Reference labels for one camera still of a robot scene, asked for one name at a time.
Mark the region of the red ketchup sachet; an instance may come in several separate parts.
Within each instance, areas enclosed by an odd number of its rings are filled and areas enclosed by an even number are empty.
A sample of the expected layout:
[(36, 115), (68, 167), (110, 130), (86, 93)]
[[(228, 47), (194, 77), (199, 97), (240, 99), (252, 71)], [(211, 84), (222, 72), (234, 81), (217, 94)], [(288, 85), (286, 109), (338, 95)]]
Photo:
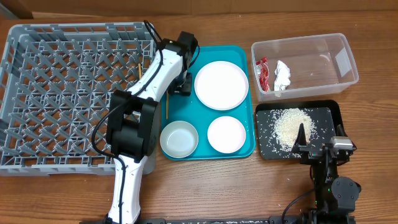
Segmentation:
[(268, 67), (266, 57), (264, 57), (256, 62), (256, 73), (259, 78), (259, 83), (260, 83), (261, 89), (265, 92), (270, 91), (269, 67)]

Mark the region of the white tissue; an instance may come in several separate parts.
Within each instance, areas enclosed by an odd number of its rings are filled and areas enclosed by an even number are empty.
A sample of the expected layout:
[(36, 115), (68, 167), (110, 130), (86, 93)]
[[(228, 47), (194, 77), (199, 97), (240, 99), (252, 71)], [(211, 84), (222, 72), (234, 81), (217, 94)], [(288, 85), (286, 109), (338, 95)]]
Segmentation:
[(283, 91), (290, 85), (290, 68), (281, 60), (275, 69), (274, 91)]

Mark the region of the wooden chopstick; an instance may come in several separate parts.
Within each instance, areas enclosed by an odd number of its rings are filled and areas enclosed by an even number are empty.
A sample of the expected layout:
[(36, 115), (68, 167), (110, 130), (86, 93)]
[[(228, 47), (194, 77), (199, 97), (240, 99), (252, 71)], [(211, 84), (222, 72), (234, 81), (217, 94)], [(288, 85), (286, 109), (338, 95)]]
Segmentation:
[(141, 63), (138, 64), (138, 72), (139, 72), (139, 79), (142, 78), (142, 67), (141, 67)]
[(166, 113), (165, 113), (165, 118), (169, 118), (169, 93), (166, 93)]

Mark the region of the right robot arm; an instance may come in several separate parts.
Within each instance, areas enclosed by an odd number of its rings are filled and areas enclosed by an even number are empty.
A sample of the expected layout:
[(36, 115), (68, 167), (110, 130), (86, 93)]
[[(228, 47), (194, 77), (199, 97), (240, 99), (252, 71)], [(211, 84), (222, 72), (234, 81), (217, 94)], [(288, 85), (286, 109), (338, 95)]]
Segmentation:
[(336, 136), (317, 149), (307, 145), (305, 129), (300, 124), (292, 152), (300, 154), (301, 164), (310, 166), (313, 189), (296, 198), (290, 205), (314, 193), (316, 207), (309, 208), (289, 223), (355, 222), (350, 213), (355, 210), (361, 186), (348, 177), (339, 176), (338, 167), (349, 162), (356, 146), (342, 126), (337, 126), (336, 132)]

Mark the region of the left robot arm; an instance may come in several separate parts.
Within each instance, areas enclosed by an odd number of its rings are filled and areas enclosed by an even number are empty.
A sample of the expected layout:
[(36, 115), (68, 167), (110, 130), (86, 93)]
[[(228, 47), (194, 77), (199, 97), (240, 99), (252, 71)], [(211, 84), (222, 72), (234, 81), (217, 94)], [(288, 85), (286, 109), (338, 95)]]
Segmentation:
[(188, 69), (200, 51), (194, 37), (163, 39), (143, 77), (126, 91), (111, 95), (106, 142), (111, 146), (116, 172), (114, 198), (107, 223), (136, 223), (141, 213), (139, 193), (144, 165), (159, 137), (159, 103), (165, 93), (190, 96)]

